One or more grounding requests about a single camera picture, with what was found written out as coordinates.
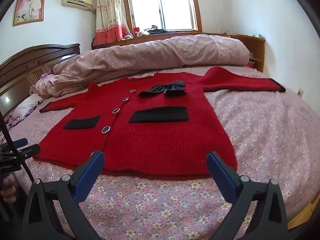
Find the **person's left hand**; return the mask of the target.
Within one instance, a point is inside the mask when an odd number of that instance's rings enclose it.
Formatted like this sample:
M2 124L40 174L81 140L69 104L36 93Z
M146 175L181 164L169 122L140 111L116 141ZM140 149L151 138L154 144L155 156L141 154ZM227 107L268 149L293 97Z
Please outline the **person's left hand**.
M15 176L9 174L3 179L4 189L1 190L1 196L6 203L12 204L16 202Z

